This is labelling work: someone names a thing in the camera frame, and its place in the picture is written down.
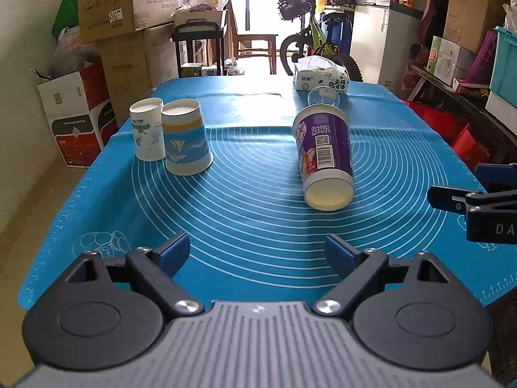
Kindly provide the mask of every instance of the bicycle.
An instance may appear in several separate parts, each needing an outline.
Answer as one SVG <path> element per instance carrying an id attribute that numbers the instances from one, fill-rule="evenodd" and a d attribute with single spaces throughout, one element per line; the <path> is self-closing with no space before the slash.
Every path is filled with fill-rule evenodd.
<path id="1" fill-rule="evenodd" d="M 338 66 L 345 67 L 350 80 L 363 81 L 363 76 L 355 60 L 349 55 L 340 53 L 338 45 L 332 42 L 334 27 L 340 22 L 350 21 L 346 13 L 334 13 L 330 16 L 326 21 L 327 35 L 325 35 L 316 20 L 316 0 L 278 0 L 278 8 L 282 20 L 294 20 L 310 13 L 309 25 L 300 33 L 286 37 L 280 46 L 280 60 L 289 76 L 293 75 L 293 71 L 289 66 L 288 52 L 292 52 L 293 63 L 309 55 L 320 55 L 335 62 Z M 293 44 L 296 45 L 296 50 L 289 49 L 289 46 Z"/>

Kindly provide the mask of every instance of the blue and yellow cup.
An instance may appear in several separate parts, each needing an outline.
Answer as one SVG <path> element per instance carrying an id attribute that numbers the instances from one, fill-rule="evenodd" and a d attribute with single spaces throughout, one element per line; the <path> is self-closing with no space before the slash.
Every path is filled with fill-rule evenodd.
<path id="1" fill-rule="evenodd" d="M 161 112 L 167 170 L 180 176 L 203 172 L 214 157 L 208 147 L 200 103 L 180 99 L 167 103 Z"/>

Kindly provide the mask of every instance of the printed cup with drawings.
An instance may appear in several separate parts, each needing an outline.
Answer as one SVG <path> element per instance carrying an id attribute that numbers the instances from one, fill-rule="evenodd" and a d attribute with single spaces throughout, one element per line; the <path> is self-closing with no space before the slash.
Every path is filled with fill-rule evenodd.
<path id="1" fill-rule="evenodd" d="M 321 211 L 349 204 L 354 189 L 345 113 L 332 105 L 310 105 L 296 116 L 293 134 L 307 204 Z"/>
<path id="2" fill-rule="evenodd" d="M 203 172 L 214 159 L 206 137 L 200 103 L 180 99 L 162 108 L 165 140 L 165 166 L 174 175 Z"/>
<path id="3" fill-rule="evenodd" d="M 129 108 L 136 157 L 145 162 L 165 157 L 164 134 L 161 128 L 161 108 L 164 101 L 148 98 Z"/>

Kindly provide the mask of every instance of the gray gripper base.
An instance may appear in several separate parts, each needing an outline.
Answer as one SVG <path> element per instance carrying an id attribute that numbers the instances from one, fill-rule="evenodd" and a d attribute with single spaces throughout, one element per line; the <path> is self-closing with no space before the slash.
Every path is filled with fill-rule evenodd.
<path id="1" fill-rule="evenodd" d="M 36 368 L 19 388 L 496 388 L 478 366 L 443 373 L 397 368 L 365 350 L 344 321 L 303 303 L 215 302 L 180 318 L 151 350 L 118 368 Z"/>

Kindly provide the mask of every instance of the stacked cardboard boxes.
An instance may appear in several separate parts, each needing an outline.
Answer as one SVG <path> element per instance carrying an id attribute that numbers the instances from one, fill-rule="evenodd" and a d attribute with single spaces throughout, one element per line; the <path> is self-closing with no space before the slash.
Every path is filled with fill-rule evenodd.
<path id="1" fill-rule="evenodd" d="M 451 86 L 469 72 L 487 32 L 504 22 L 502 0 L 449 0 L 443 38 L 435 37 L 427 71 Z"/>
<path id="2" fill-rule="evenodd" d="M 96 42 L 119 126 L 129 107 L 177 77 L 172 12 L 182 0 L 78 0 L 84 43 Z"/>

